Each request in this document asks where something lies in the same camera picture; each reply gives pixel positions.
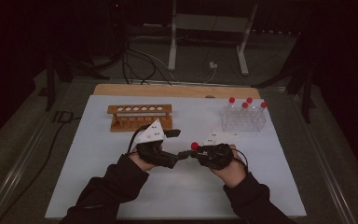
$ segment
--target red cap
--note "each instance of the red cap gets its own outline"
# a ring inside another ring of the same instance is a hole
[[[248,98],[246,99],[246,102],[248,102],[248,104],[251,104],[252,101],[253,101],[252,97],[248,97]]]
[[[197,150],[198,148],[199,148],[199,144],[198,144],[198,143],[193,142],[193,143],[191,144],[191,149]]]

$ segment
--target metal stand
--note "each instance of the metal stand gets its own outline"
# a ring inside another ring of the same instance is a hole
[[[176,29],[224,31],[243,33],[242,42],[240,45],[237,46],[237,54],[242,75],[249,75],[249,70],[246,64],[243,51],[249,38],[249,34],[251,33],[251,28],[255,18],[255,13],[257,11],[257,6],[257,4],[253,6],[249,18],[204,16],[177,13],[176,0],[172,0],[172,38],[168,69],[170,71],[173,71],[175,70],[176,66]]]

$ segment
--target white table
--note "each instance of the white table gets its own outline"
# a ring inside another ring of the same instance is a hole
[[[158,88],[167,90],[170,87]],[[46,217],[64,217],[67,208],[76,203],[78,195],[90,178],[103,176],[106,167],[126,152],[132,133],[109,131],[112,118],[112,115],[106,113],[109,105],[172,104],[173,128],[182,132],[177,138],[165,140],[163,148],[177,154],[179,151],[189,150],[193,141],[204,141],[210,131],[221,131],[219,113],[226,103],[226,98],[91,95]],[[287,216],[305,216],[303,203],[268,110],[265,110],[265,116],[267,122],[261,132],[241,132],[239,138],[229,143],[235,144],[246,155],[250,171],[259,182],[270,187],[271,201],[276,206]],[[140,196],[120,206],[117,218],[235,218],[222,186],[223,183],[218,177],[194,159],[179,161],[173,169],[158,167],[150,172]]]

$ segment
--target red-capped tube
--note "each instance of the red-capped tube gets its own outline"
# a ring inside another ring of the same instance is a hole
[[[252,97],[246,98],[246,103],[248,103],[249,107],[251,107],[252,102],[253,102],[253,98],[252,98]]]
[[[231,109],[232,107],[234,107],[234,102],[235,102],[235,98],[231,96],[228,99],[227,109]]]
[[[249,106],[248,103],[246,103],[246,102],[243,102],[243,103],[242,103],[242,109],[247,109],[248,106]]]
[[[267,107],[267,103],[266,102],[261,103],[260,107],[265,109]]]

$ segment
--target test tube rack hole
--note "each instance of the test tube rack hole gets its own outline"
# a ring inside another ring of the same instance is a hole
[[[172,129],[172,105],[110,105],[111,132],[134,132],[159,119],[163,129]]]

